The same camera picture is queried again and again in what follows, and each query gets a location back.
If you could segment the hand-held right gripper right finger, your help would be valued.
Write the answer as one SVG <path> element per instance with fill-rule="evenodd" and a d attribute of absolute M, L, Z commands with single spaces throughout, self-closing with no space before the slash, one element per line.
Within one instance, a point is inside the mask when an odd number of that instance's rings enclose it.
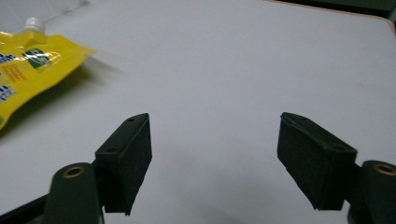
<path fill-rule="evenodd" d="M 311 119 L 284 112 L 276 153 L 314 208 L 342 208 L 357 149 Z"/>

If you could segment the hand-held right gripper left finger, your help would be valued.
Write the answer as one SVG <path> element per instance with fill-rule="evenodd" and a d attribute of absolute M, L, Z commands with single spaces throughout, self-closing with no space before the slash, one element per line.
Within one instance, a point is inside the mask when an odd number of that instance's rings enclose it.
<path fill-rule="evenodd" d="M 126 119 L 99 147 L 94 171 L 107 213 L 131 214 L 151 159 L 148 113 Z"/>

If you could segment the yellow spout pouch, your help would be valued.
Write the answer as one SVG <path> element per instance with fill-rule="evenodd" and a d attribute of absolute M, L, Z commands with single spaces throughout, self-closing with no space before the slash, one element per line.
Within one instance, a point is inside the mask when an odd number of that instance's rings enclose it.
<path fill-rule="evenodd" d="M 20 107 L 77 69 L 95 53 L 29 18 L 21 33 L 0 32 L 0 130 Z"/>

